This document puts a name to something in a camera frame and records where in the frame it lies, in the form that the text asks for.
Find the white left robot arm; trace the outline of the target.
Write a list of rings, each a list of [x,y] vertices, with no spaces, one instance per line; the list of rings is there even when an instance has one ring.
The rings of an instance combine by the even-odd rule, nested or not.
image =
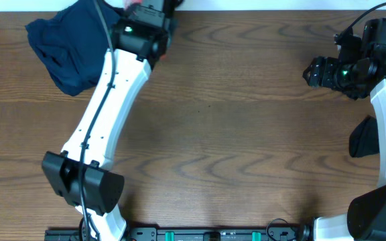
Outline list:
[[[78,240],[121,240],[125,233],[118,207],[125,179],[111,171],[115,150],[175,26],[168,17],[124,17],[114,25],[99,83],[80,123],[60,153],[44,155],[42,169],[52,189],[83,215]]]

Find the red printed t-shirt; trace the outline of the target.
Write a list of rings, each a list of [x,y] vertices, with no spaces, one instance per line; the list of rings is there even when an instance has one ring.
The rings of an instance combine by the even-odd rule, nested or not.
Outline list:
[[[124,12],[135,11],[142,4],[142,0],[123,0]]]

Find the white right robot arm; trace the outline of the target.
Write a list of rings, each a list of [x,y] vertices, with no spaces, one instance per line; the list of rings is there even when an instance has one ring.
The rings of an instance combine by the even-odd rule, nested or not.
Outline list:
[[[297,240],[386,240],[386,54],[347,63],[318,57],[305,69],[303,77],[313,87],[370,98],[380,164],[376,189],[354,198],[345,214],[316,218],[311,224],[300,226]]]

